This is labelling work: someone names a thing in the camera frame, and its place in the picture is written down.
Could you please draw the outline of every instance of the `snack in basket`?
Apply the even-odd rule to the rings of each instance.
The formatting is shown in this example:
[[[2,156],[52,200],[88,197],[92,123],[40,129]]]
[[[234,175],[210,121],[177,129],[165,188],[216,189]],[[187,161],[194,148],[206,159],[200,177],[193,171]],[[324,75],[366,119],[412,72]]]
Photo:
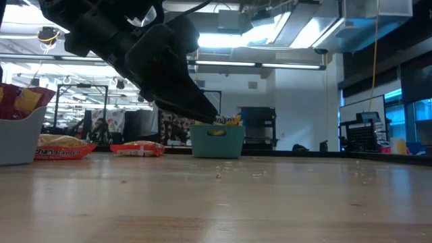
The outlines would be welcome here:
[[[71,136],[41,134],[34,159],[82,159],[95,148],[95,144],[87,144]]]
[[[54,95],[47,88],[0,84],[0,119],[24,119],[35,109],[48,105]]]
[[[195,121],[195,125],[210,125],[210,124],[204,124],[200,121]],[[213,122],[213,125],[242,126],[242,115],[237,114],[233,117],[225,117],[222,115],[217,115],[215,117],[215,121]]]
[[[195,125],[209,125],[209,124],[204,124],[202,122],[195,121]],[[237,114],[234,117],[224,117],[222,115],[217,115],[213,125],[243,126],[242,115]],[[211,131],[208,131],[207,134],[210,136],[225,136],[226,131],[225,130],[211,130]]]
[[[159,157],[165,152],[165,146],[156,142],[136,141],[123,145],[111,145],[111,151],[118,155]]]

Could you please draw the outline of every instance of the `red snack bag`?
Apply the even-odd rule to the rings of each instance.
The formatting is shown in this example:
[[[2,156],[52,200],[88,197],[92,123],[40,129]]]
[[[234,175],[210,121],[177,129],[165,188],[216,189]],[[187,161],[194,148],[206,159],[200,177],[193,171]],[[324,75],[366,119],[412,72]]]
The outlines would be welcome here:
[[[35,160],[82,159],[96,148],[77,138],[63,135],[39,136]]]
[[[128,156],[156,156],[159,157],[165,152],[165,146],[156,142],[136,141],[123,145],[111,145],[111,151],[118,155]]]
[[[54,95],[47,88],[0,84],[0,119],[24,119],[35,109],[48,105]]]

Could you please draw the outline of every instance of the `white plastic bin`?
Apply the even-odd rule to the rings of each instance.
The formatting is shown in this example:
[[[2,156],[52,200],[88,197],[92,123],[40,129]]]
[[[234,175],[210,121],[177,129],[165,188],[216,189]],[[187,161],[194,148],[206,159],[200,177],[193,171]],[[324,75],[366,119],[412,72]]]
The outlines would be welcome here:
[[[46,107],[21,120],[0,119],[0,166],[33,162]]]

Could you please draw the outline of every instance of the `window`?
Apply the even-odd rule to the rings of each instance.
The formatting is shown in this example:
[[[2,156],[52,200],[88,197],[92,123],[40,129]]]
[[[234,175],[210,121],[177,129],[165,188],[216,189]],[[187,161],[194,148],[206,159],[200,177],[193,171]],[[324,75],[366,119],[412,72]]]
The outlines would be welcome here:
[[[432,99],[425,99],[417,101],[415,105],[416,109],[416,121],[425,121],[432,119]]]
[[[405,109],[402,104],[402,89],[385,94],[385,118],[391,120],[388,126],[389,138],[405,138]]]

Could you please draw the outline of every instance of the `orange object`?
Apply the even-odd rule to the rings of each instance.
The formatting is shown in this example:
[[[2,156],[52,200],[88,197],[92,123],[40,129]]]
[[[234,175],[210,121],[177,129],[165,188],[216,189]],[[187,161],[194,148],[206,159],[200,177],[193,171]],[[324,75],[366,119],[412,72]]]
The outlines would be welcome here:
[[[95,148],[95,144],[87,144],[71,136],[41,134],[34,159],[82,159]]]
[[[111,145],[111,151],[118,155],[128,156],[156,156],[159,157],[165,152],[165,146],[156,142],[136,141],[123,145]]]
[[[82,159],[96,148],[95,144],[86,146],[38,146],[35,160]]]

